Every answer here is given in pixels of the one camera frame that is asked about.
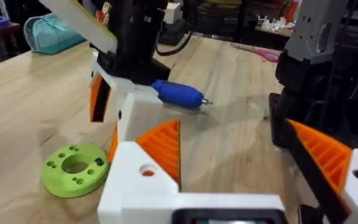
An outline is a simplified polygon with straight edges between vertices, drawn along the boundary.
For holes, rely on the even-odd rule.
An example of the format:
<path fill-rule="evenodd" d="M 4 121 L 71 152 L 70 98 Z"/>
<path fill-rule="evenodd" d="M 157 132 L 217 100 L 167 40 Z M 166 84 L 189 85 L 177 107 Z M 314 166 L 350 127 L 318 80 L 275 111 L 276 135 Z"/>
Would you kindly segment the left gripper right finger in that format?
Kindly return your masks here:
<path fill-rule="evenodd" d="M 301 204 L 300 223 L 358 223 L 358 148 L 292 119 L 287 149 L 318 206 Z"/>

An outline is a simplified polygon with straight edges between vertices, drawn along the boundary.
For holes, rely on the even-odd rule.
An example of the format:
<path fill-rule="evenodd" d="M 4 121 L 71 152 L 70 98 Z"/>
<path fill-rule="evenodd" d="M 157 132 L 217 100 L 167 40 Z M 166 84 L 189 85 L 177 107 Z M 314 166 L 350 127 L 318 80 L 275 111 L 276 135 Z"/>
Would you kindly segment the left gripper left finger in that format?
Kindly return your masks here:
<path fill-rule="evenodd" d="M 100 223 L 123 223 L 127 196 L 178 193 L 180 180 L 180 121 L 167 121 L 134 141 L 110 148 L 108 177 L 97 208 Z"/>

